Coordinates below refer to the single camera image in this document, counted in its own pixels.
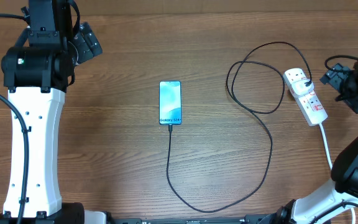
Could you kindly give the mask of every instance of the smartphone displaying blue wallpaper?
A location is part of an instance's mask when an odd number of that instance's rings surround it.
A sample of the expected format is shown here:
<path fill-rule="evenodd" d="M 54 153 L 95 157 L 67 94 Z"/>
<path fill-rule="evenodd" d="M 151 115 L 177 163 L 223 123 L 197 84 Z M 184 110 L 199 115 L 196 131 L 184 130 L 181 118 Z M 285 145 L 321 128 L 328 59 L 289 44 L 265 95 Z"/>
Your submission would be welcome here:
<path fill-rule="evenodd" d="M 160 82 L 160 124 L 181 124 L 181 83 Z"/>

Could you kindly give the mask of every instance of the white power strip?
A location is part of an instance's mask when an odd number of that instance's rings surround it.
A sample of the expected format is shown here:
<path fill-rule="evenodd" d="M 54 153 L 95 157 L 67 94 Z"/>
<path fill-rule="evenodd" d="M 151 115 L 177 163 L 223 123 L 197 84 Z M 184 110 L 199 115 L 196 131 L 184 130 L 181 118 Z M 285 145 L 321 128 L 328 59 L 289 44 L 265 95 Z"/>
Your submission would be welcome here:
<path fill-rule="evenodd" d="M 310 86 L 305 85 L 309 79 L 302 69 L 287 70 L 284 73 L 284 80 L 309 126 L 317 125 L 327 119 L 328 115 L 314 92 L 313 83 Z"/>

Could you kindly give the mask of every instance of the smartphone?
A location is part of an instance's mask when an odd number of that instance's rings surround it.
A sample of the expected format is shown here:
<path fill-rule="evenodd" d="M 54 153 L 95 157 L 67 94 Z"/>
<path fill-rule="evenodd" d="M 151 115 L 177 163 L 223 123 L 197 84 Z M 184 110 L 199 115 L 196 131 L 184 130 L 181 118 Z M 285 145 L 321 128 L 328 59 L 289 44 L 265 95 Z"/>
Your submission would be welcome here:
<path fill-rule="evenodd" d="M 160 124 L 181 124 L 180 81 L 160 82 Z"/>

